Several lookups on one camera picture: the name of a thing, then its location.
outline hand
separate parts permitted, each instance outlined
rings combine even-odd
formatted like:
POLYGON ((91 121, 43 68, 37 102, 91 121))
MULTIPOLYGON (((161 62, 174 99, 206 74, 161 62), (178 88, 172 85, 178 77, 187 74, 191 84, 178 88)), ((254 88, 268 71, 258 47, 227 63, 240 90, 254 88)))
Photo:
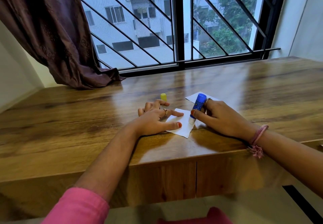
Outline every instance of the hand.
POLYGON ((156 100, 154 103, 148 102, 145 108, 138 109, 139 118, 131 123, 135 126, 138 136, 153 135, 166 130, 175 130, 182 127, 180 122, 161 122, 161 118, 168 118, 171 115, 181 117, 182 112, 167 109, 167 116, 164 109, 160 109, 160 105, 168 107, 170 104, 163 100, 156 100))
POLYGON ((191 114, 221 134, 250 141, 260 128, 246 120, 223 101, 208 99, 203 107, 206 108, 206 114, 203 113, 203 110, 202 112, 192 110, 191 114))

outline wooden table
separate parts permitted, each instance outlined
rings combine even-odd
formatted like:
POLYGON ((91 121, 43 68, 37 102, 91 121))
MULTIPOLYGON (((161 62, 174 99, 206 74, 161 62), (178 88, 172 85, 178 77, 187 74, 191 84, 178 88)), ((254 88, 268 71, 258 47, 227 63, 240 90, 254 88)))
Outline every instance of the wooden table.
MULTIPOLYGON (((0 115, 0 217, 45 216, 146 101, 167 94, 191 110, 198 91, 247 119, 319 149, 323 143, 323 62, 285 58, 127 78, 106 88, 47 88, 0 115)), ((239 140, 194 128, 138 142, 112 207, 290 184, 269 157, 239 140)))

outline person's left hand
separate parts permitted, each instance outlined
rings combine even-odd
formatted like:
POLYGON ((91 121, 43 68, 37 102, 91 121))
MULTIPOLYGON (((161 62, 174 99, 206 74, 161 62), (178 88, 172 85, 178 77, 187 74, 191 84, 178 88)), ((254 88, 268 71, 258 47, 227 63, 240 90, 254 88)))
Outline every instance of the person's left hand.
POLYGON ((167 109, 166 116, 166 111, 160 109, 160 105, 168 107, 170 104, 158 99, 154 103, 147 102, 145 108, 138 109, 139 118, 133 120, 131 123, 135 126, 139 136, 158 134, 166 130, 175 130, 182 127, 180 122, 161 122, 161 118, 168 118, 170 115, 181 117, 184 114, 167 109))

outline purple satin curtain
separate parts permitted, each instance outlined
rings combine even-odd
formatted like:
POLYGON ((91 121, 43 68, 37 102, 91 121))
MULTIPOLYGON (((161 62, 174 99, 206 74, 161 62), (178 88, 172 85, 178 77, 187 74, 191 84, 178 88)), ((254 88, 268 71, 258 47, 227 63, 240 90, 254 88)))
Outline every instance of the purple satin curtain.
POLYGON ((99 67, 81 0, 0 0, 0 20, 58 84, 94 89, 123 79, 99 67))

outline blue glue stick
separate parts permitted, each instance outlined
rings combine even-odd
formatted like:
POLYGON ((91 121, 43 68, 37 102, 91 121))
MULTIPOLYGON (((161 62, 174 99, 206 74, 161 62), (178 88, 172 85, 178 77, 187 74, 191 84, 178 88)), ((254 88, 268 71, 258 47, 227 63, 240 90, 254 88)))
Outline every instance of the blue glue stick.
MULTIPOLYGON (((205 100, 206 100, 206 95, 200 93, 196 98, 193 109, 201 111, 201 108, 203 107, 205 100)), ((189 123, 194 124, 195 120, 196 120, 196 118, 194 118, 193 115, 190 115, 189 123)))

